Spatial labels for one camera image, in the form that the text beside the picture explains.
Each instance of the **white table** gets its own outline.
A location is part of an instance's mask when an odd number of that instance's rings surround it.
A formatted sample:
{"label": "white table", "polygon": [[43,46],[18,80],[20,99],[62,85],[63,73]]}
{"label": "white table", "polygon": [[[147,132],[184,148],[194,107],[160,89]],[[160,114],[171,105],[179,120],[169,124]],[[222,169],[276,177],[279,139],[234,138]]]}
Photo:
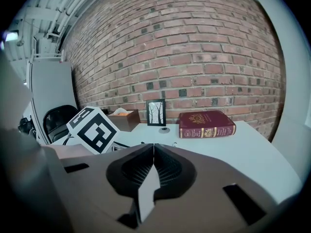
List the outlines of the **white table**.
{"label": "white table", "polygon": [[[132,132],[120,132],[116,142],[130,147],[144,143],[160,143],[186,149],[198,154],[211,156],[227,162],[259,185],[277,203],[297,193],[302,183],[298,175],[283,155],[261,134],[244,121],[236,122],[233,136],[219,138],[184,139],[178,137],[178,125],[168,124],[167,134],[160,134],[162,127],[139,124]],[[54,142],[62,145],[66,137]],[[67,145],[79,144],[69,139]]]}

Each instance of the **black picture frame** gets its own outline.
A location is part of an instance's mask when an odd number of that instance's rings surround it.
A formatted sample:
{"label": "black picture frame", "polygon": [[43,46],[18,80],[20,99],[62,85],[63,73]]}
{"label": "black picture frame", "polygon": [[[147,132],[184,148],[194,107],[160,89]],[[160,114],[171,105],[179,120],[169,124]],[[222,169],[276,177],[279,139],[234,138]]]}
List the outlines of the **black picture frame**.
{"label": "black picture frame", "polygon": [[[161,102],[162,106],[160,106],[160,109],[162,108],[162,110],[158,113],[162,112],[163,115],[163,123],[153,123],[150,120],[150,116],[149,114],[152,113],[152,111],[150,111],[150,103],[154,103],[154,102]],[[165,99],[156,99],[156,100],[147,100],[146,101],[146,108],[147,108],[147,125],[148,126],[166,126],[166,113],[165,113]]]}

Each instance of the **picture frame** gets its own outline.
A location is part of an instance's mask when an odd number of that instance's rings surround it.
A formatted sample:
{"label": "picture frame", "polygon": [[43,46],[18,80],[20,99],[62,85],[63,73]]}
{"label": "picture frame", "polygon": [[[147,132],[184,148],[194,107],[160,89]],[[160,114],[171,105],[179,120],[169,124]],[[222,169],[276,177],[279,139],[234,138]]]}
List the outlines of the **picture frame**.
{"label": "picture frame", "polygon": [[147,100],[147,125],[166,126],[165,99]]}

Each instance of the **book spine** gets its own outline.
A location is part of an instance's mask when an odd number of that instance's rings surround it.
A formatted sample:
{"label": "book spine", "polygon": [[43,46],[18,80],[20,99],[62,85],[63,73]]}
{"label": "book spine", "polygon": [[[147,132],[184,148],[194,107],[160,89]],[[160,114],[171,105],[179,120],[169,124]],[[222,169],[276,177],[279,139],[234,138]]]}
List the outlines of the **book spine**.
{"label": "book spine", "polygon": [[236,126],[224,126],[213,128],[201,128],[201,129],[179,129],[180,138],[213,138],[234,135]]}

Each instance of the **brown tissue box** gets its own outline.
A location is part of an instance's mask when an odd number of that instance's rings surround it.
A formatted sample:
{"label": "brown tissue box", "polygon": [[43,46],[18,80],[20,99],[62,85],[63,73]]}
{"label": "brown tissue box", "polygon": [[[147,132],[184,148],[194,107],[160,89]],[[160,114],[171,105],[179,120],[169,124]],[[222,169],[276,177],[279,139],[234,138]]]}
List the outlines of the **brown tissue box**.
{"label": "brown tissue box", "polygon": [[140,123],[138,110],[134,110],[126,116],[108,115],[108,118],[119,130],[127,132],[131,132]]}

